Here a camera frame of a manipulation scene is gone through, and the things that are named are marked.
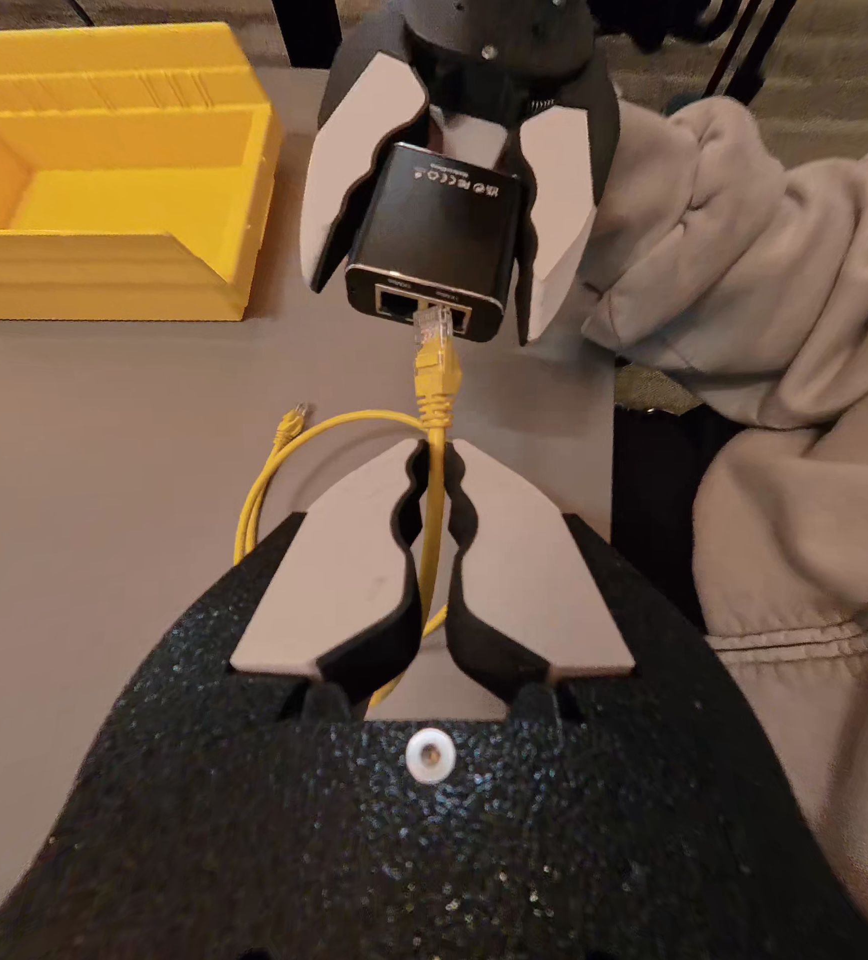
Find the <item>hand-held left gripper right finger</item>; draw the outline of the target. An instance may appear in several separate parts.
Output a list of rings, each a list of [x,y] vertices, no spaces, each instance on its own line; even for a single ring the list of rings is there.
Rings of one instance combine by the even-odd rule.
[[[512,704],[529,686],[628,677],[635,661],[567,521],[469,441],[445,452],[456,546],[444,622],[459,669]]]

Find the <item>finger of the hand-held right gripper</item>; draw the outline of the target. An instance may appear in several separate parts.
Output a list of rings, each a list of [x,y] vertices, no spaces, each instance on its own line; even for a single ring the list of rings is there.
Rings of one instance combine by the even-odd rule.
[[[527,120],[517,146],[527,203],[515,309],[523,345],[539,339],[560,312],[590,237],[597,203],[587,113],[553,105]]]
[[[300,214],[300,267],[320,293],[352,244],[380,155],[426,112],[428,97],[412,66],[377,53],[320,127],[310,154]]]

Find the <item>yellow plastic bin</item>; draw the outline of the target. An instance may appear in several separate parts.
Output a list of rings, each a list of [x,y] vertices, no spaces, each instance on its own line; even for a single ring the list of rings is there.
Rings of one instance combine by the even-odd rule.
[[[222,21],[0,30],[0,321],[241,321],[282,139]]]

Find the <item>person's right forearm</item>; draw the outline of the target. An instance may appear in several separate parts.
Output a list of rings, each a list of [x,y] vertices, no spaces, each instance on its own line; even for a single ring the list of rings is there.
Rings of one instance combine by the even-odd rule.
[[[772,429],[868,408],[868,153],[785,167],[752,114],[620,102],[582,264],[585,338]]]

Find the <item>black ethernet splitter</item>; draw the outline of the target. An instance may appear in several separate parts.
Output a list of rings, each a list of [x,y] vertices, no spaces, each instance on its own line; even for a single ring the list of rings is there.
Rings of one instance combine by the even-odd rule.
[[[514,176],[397,142],[347,256],[349,304],[408,325],[444,306],[455,336],[492,340],[507,310],[523,192]]]

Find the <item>black tripod stand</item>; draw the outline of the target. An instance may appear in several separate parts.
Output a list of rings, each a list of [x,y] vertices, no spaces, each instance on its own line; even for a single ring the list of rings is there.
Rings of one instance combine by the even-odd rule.
[[[761,1],[741,2],[734,29],[702,98],[722,95],[750,106],[765,82],[764,64],[796,1],[773,1],[759,19]]]

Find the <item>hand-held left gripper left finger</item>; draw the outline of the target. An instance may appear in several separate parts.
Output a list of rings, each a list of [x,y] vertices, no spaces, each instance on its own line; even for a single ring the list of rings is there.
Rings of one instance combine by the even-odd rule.
[[[366,702],[416,657],[425,625],[413,545],[428,483],[425,440],[347,474],[303,515],[231,668],[336,685]]]

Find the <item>dark cloth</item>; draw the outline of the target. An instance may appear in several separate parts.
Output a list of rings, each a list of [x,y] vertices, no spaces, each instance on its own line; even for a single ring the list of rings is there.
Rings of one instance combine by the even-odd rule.
[[[693,503],[707,461],[692,410],[613,410],[610,541],[698,631]]]

